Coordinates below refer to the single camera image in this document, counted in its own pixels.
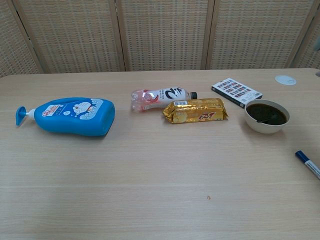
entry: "plastic bottle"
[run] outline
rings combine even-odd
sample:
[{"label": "plastic bottle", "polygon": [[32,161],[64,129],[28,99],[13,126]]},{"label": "plastic bottle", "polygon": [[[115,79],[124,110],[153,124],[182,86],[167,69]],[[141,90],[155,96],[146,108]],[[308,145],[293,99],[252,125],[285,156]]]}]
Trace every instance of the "plastic bottle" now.
[{"label": "plastic bottle", "polygon": [[20,106],[15,114],[17,126],[25,116],[49,132],[103,136],[115,119],[115,106],[100,98],[68,97],[47,102],[29,112]]},{"label": "plastic bottle", "polygon": [[197,99],[196,92],[187,92],[181,87],[163,88],[158,90],[139,89],[132,92],[132,108],[143,112],[153,108],[165,108],[173,101]]}]

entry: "spoon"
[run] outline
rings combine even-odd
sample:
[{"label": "spoon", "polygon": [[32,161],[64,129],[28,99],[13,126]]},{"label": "spoon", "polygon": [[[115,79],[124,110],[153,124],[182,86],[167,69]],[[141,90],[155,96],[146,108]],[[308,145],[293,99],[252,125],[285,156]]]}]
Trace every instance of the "spoon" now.
[{"label": "spoon", "polygon": [[271,117],[269,117],[268,119],[264,119],[264,120],[257,120],[257,123],[265,123],[268,122],[269,120],[276,120],[278,118],[278,114],[272,114]]}]

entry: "blue bottle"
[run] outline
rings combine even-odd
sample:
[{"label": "blue bottle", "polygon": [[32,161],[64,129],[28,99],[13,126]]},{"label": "blue bottle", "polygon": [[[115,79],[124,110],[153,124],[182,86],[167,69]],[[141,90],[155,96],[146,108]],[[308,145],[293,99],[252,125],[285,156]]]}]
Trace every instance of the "blue bottle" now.
[{"label": "blue bottle", "polygon": [[49,132],[103,136],[115,119],[115,106],[100,98],[68,97],[47,102],[29,112],[20,106],[15,114],[17,126],[25,116]]}]

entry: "snack wrapper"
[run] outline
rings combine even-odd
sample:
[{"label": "snack wrapper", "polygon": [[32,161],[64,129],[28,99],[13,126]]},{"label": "snack wrapper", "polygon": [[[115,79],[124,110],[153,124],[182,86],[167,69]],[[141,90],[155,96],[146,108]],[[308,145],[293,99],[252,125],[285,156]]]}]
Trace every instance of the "snack wrapper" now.
[{"label": "snack wrapper", "polygon": [[163,110],[163,114],[172,124],[218,121],[228,117],[220,98],[174,101]]}]

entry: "bowl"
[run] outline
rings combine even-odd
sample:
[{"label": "bowl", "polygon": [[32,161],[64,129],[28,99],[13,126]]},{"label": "bowl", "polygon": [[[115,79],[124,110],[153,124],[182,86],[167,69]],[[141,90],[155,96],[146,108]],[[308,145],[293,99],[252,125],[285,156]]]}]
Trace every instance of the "bowl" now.
[{"label": "bowl", "polygon": [[[280,112],[282,112],[285,115],[286,123],[281,124],[281,125],[270,125],[270,124],[266,124],[263,122],[257,122],[257,120],[254,119],[253,117],[251,117],[249,115],[249,113],[247,112],[247,108],[253,104],[265,104],[265,105],[269,105],[269,106],[272,106],[272,107],[278,109]],[[280,131],[285,125],[288,124],[288,122],[290,120],[290,114],[283,106],[281,106],[280,104],[278,104],[276,102],[269,101],[269,100],[263,100],[263,99],[256,99],[256,100],[252,100],[246,104],[246,106],[244,108],[244,119],[245,119],[246,123],[250,126],[250,128],[252,128],[253,130],[255,130],[259,133],[262,133],[262,134],[273,134],[273,133]]]}]

